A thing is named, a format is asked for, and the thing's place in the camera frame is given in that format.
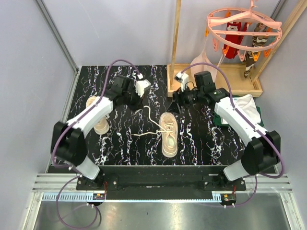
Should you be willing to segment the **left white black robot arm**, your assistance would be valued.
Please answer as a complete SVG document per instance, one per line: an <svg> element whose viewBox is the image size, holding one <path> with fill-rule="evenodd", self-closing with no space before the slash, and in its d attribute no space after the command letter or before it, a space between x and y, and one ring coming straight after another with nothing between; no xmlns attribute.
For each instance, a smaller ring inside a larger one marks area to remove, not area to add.
<svg viewBox="0 0 307 230"><path fill-rule="evenodd" d="M104 183L103 177L99 175L99 167L88 157L85 138L103 117L117 107L126 105L132 111L142 109L142 100L150 86L148 80L134 81L124 76L115 77L104 94L98 96L89 107L66 123L57 122L54 125L52 159L66 162L87 178L87 184L92 189L100 189Z"/></svg>

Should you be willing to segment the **cream shoelace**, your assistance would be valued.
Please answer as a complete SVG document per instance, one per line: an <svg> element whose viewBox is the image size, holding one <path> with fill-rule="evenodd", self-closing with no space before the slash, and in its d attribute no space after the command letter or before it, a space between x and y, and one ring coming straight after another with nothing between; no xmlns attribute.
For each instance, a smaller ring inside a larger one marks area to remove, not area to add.
<svg viewBox="0 0 307 230"><path fill-rule="evenodd" d="M151 118L151 108L147 105L145 105L144 108L148 109L148 120L152 124L159 127L159 130L157 129L155 132L145 132L145 133L141 133L141 134L132 134L133 136L141 137L141 136L149 135L149 134L158 135L159 133L166 134L166 135L172 135L172 136L177 135L178 124L177 124L177 120L176 120L174 115L172 115L171 113L168 113L168 112L162 113L160 115L159 123L157 123L156 121L154 121Z"/></svg>

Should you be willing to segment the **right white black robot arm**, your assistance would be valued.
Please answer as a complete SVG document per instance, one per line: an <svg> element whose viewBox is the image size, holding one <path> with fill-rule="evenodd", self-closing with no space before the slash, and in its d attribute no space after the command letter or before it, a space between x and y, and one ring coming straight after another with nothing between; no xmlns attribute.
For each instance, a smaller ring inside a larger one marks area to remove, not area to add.
<svg viewBox="0 0 307 230"><path fill-rule="evenodd" d="M269 132L252 119L235 103L235 99L224 89L217 89L208 71L194 76L196 87L188 87L189 76L178 72L175 80L180 82L179 89L173 92L170 112L180 113L183 107L201 103L214 107L214 112L223 118L240 136L245 150L240 160L224 168L218 177L218 185L224 190L230 189L235 180L259 174L279 163L280 135Z"/></svg>

